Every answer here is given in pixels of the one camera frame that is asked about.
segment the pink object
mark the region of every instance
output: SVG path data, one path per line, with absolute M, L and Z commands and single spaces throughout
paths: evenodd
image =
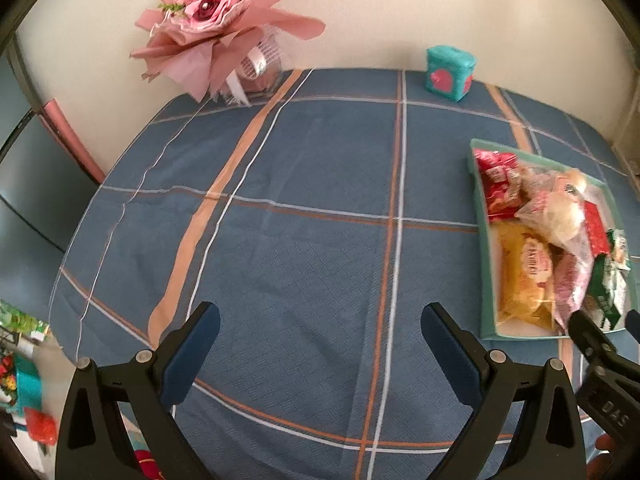
M 56 127 L 56 130 L 59 131 L 66 148 L 72 153 L 76 160 L 84 166 L 96 182 L 99 184 L 103 183 L 104 171 L 95 163 L 94 158 L 89 154 L 80 139 L 78 139 L 78 136 L 71 125 L 67 122 L 66 117 L 62 113 L 62 110 L 60 109 L 60 106 L 58 106 L 56 100 L 52 99 L 45 104 L 44 111 Z
M 466 78 L 465 80 L 465 86 L 462 89 L 462 93 L 466 94 L 467 92 L 469 92 L 469 89 L 471 88 L 471 82 L 474 80 L 474 77 L 472 75 L 470 75 L 469 77 Z
M 441 92 L 449 93 L 453 88 L 453 78 L 451 74 L 443 68 L 439 68 L 431 73 L 431 83 L 433 83 L 433 87 L 436 90 Z
M 161 1 L 175 3 L 175 0 Z M 150 31 L 151 37 L 145 47 L 130 54 L 145 60 L 143 79 L 151 81 L 160 74 L 168 76 L 198 102 L 207 91 L 215 95 L 226 86 L 226 78 L 247 54 L 273 34 L 264 28 L 276 27 L 301 40 L 311 40 L 324 31 L 320 20 L 273 9 L 280 0 L 237 0 L 232 7 L 227 2 L 218 12 L 223 5 L 221 1 L 211 16 L 207 6 L 204 9 L 207 12 L 200 15 L 207 18 L 201 21 L 195 6 L 202 1 L 189 4 L 186 13 L 190 20 L 158 10 L 143 11 L 136 25 Z

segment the metal bolt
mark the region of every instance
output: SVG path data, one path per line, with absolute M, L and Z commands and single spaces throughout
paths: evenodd
M 549 359 L 549 366 L 551 366 L 554 370 L 562 370 L 564 369 L 564 363 L 560 359 Z
M 154 353 L 151 350 L 141 350 L 136 354 L 136 361 L 139 363 L 148 363 L 151 361 L 151 358 L 154 356 Z
M 507 360 L 507 355 L 502 350 L 491 350 L 489 359 L 494 363 L 503 363 Z
M 91 364 L 91 359 L 89 359 L 88 357 L 81 357 L 78 359 L 78 362 L 76 363 L 76 368 L 80 370 L 84 370 L 90 364 Z

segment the teal bin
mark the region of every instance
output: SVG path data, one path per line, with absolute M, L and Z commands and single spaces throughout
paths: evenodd
M 496 272 L 494 269 L 494 259 L 492 258 L 492 241 L 490 238 L 490 224 L 487 218 L 486 202 L 484 201 L 484 190 L 482 189 L 482 179 L 476 164 L 474 157 L 474 149 L 489 150 L 496 152 L 510 152 L 515 153 L 519 160 L 528 162 L 530 164 L 536 164 L 538 166 L 546 166 L 556 171 L 567 171 L 571 168 L 560 162 L 550 160 L 539 155 L 533 155 L 531 153 L 522 152 L 516 150 L 511 146 L 504 146 L 503 144 L 497 144 L 496 142 L 489 142 L 487 140 L 472 139 L 468 154 L 468 169 L 469 173 L 474 178 L 474 205 L 476 206 L 476 216 L 478 217 L 478 231 L 480 235 L 480 267 L 481 267 L 481 282 L 482 282 L 482 315 L 480 319 L 480 335 L 482 339 L 489 340 L 527 340 L 527 339 L 560 339 L 566 338 L 565 335 L 514 335 L 513 333 L 504 333 L 496 325 L 497 319 L 497 301 L 498 301 L 498 281 L 496 279 Z M 613 195 L 609 189 L 609 186 L 586 175 L 587 182 L 590 186 L 594 186 L 600 190 L 602 198 L 610 212 L 611 219 L 616 229 L 624 229 L 622 225 L 622 218 L 620 218 L 620 212 L 616 206 L 616 202 L 613 199 Z M 636 295 L 636 288 L 633 284 L 636 282 L 634 271 L 634 264 L 631 263 L 631 270 L 626 277 L 627 298 L 625 310 L 638 310 L 638 297 Z M 618 324 L 614 327 L 614 330 L 610 332 L 618 332 L 624 330 L 624 317 L 623 316 Z
M 452 101 L 460 101 L 473 81 L 476 57 L 454 46 L 438 45 L 427 49 L 427 90 Z
M 42 384 L 35 365 L 24 357 L 14 354 L 15 383 L 18 393 L 16 403 L 7 409 L 10 413 L 24 416 L 25 408 L 42 411 Z

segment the pink wrapping paper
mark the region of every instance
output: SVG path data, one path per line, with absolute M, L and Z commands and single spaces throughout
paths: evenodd
M 283 30 L 301 40 L 322 34 L 323 22 L 273 9 L 279 1 L 243 0 L 223 18 L 221 27 L 206 32 L 183 28 L 168 20 L 161 10 L 145 9 L 135 24 L 148 30 L 150 38 L 130 56 L 145 60 L 143 79 L 168 76 L 196 101 L 202 101 L 207 91 L 215 95 L 249 51 L 265 38 L 265 27 Z

